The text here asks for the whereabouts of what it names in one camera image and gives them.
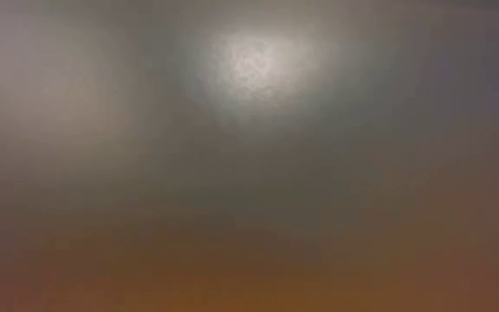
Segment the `orange plastic basket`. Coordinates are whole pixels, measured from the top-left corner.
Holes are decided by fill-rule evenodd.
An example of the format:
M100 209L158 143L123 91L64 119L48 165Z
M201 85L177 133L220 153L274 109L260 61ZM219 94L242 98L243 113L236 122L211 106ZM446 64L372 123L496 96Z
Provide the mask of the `orange plastic basket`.
M0 312L499 312L499 173L361 194L0 180Z

